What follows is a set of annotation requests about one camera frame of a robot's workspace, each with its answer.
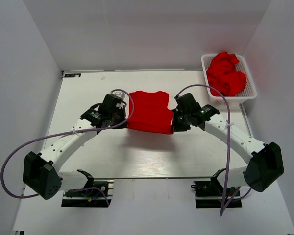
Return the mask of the red t shirt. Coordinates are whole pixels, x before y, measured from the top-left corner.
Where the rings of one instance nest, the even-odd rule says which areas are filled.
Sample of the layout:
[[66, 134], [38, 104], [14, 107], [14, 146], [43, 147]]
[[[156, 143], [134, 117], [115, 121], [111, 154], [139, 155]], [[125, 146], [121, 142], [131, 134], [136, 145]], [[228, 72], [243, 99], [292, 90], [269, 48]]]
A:
[[129, 104], [128, 129], [171, 135], [173, 111], [168, 109], [169, 94], [135, 91], [130, 93], [133, 103]]

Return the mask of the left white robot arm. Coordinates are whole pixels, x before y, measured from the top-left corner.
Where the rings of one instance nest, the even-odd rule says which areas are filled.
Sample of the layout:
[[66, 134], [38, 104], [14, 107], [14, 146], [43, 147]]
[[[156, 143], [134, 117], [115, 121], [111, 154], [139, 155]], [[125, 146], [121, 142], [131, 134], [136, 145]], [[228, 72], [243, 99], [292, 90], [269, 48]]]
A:
[[58, 191], [80, 192], [89, 195], [94, 189], [93, 176], [81, 169], [62, 172], [63, 164], [88, 140], [101, 130], [114, 126], [127, 127], [125, 93], [114, 91], [107, 94], [102, 103], [91, 106], [67, 134], [50, 147], [35, 154], [30, 152], [24, 159], [23, 182], [45, 200]]

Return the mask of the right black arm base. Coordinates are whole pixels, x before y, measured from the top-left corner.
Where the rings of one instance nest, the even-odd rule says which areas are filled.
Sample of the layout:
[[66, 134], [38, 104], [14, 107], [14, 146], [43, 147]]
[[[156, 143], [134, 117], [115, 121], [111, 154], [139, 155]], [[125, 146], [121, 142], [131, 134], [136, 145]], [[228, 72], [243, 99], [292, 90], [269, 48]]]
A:
[[[195, 193], [195, 202], [197, 209], [220, 209], [222, 203], [223, 188], [216, 185], [211, 180], [197, 180], [193, 181], [191, 188]], [[234, 195], [235, 187], [227, 188], [225, 195], [225, 204]], [[228, 208], [241, 208], [242, 202], [238, 200], [240, 192], [236, 194], [233, 200], [227, 206]]]

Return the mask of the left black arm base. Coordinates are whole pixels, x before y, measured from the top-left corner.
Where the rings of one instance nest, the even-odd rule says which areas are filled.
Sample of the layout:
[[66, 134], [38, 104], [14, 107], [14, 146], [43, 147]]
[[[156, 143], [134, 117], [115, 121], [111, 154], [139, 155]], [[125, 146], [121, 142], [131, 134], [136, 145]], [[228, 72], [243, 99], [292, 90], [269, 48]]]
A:
[[92, 187], [99, 188], [107, 198], [98, 189], [90, 189], [81, 192], [65, 191], [62, 197], [61, 207], [63, 208], [107, 208], [112, 197], [114, 180], [95, 180]]

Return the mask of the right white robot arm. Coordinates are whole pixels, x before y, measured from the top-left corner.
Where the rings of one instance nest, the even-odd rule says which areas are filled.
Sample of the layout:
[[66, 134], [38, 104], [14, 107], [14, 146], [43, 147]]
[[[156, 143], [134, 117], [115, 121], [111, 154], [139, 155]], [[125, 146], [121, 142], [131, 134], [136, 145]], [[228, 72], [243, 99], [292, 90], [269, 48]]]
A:
[[219, 110], [211, 105], [200, 106], [191, 93], [176, 96], [173, 110], [173, 132], [184, 132], [191, 126], [217, 137], [229, 145], [247, 164], [244, 167], [218, 170], [209, 181], [196, 187], [201, 196], [223, 195], [229, 188], [251, 187], [263, 192], [284, 174], [281, 148], [263, 143], [237, 127], [228, 125]]

